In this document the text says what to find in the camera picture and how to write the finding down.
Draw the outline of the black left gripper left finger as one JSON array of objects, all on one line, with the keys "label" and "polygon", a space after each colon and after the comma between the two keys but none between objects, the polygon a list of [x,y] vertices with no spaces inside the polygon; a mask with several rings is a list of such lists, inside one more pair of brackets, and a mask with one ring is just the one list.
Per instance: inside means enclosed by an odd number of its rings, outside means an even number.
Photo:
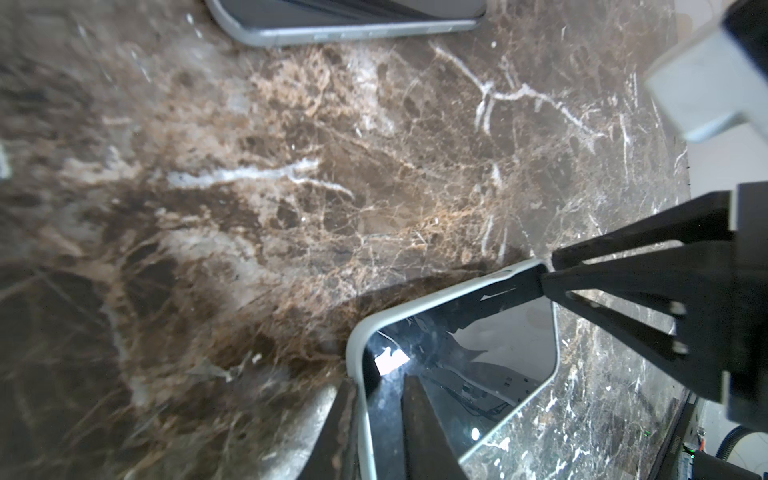
[{"label": "black left gripper left finger", "polygon": [[351,378],[339,386],[317,442],[298,480],[352,480],[358,472],[359,388]]}]

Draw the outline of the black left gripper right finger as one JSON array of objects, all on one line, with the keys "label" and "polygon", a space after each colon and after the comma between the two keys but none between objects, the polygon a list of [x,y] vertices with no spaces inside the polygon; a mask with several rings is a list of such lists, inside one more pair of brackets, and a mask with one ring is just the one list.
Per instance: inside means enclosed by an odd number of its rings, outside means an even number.
[{"label": "black left gripper right finger", "polygon": [[414,375],[404,379],[402,418],[407,479],[468,479],[451,450],[421,380]]}]

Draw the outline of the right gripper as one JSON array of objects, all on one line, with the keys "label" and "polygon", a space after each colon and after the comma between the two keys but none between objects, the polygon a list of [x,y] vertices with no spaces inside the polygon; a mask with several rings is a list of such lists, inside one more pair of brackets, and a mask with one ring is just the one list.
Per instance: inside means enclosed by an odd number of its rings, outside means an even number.
[{"label": "right gripper", "polygon": [[[665,241],[688,245],[579,265]],[[550,300],[607,331],[700,397],[720,399],[723,375],[728,418],[767,430],[765,181],[711,192],[560,248],[552,263],[560,271],[541,279]],[[589,300],[584,290],[666,314],[675,330],[666,333]]]}]

